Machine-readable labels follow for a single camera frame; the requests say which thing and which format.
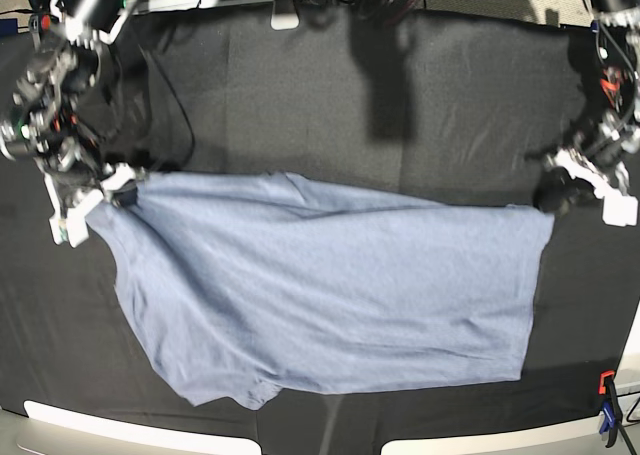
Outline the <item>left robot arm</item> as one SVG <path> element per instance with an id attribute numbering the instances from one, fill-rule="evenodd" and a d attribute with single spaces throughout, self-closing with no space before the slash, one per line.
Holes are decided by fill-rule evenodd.
<path id="1" fill-rule="evenodd" d="M 637 224 L 627 159 L 639 152 L 639 0 L 589 0 L 591 74 L 600 96 L 583 123 L 542 151 L 534 206 L 554 215 L 591 201 L 610 226 Z"/>

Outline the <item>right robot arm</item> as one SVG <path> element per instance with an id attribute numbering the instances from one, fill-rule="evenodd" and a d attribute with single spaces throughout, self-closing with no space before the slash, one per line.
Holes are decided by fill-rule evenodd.
<path id="1" fill-rule="evenodd" d="M 101 90 L 108 107 L 122 110 L 113 46 L 141 1 L 50 0 L 48 12 L 32 17 L 35 52 L 1 114 L 1 152 L 36 162 L 60 213 L 101 191 L 114 172 L 100 153 L 105 135 L 82 121 L 78 108 Z"/>

